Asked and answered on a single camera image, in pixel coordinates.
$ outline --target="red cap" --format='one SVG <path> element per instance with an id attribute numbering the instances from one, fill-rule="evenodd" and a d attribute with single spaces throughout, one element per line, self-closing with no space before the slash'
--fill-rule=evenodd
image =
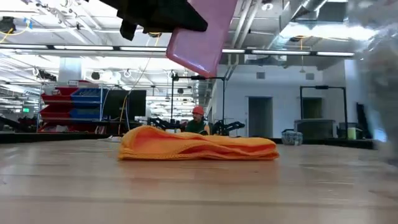
<path id="1" fill-rule="evenodd" d="M 202 106 L 198 105 L 198 106 L 193 108 L 192 113 L 197 113 L 197 114 L 200 114 L 200 115 L 204 115 L 205 114 L 205 110 L 203 109 Z"/>

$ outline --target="table surface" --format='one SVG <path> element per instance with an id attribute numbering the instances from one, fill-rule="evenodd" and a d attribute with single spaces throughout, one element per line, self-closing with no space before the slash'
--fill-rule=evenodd
<path id="1" fill-rule="evenodd" d="M 0 222 L 397 223 L 377 151 L 281 146 L 275 161 L 118 161 L 97 140 L 0 145 Z"/>

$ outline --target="orange cloth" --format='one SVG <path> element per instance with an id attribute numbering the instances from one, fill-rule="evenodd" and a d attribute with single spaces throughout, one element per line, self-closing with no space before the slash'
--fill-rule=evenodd
<path id="1" fill-rule="evenodd" d="M 274 142 L 263 138 L 166 133 L 152 126 L 134 128 L 121 140 L 119 159 L 273 160 Z"/>

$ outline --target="green shirt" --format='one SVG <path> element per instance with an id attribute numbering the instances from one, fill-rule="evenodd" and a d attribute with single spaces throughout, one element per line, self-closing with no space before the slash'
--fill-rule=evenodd
<path id="1" fill-rule="evenodd" d="M 205 130 L 205 126 L 206 126 L 206 124 L 205 124 L 204 120 L 202 120 L 200 122 L 191 120 L 188 122 L 187 127 L 185 128 L 185 131 L 199 134 L 201 131 Z"/>

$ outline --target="clear plastic bag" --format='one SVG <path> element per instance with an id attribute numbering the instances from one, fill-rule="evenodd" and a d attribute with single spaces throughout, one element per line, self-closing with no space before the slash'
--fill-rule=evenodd
<path id="1" fill-rule="evenodd" d="M 357 42 L 356 60 L 374 139 L 398 166 L 398 0 L 350 0 L 348 25 L 373 30 Z"/>

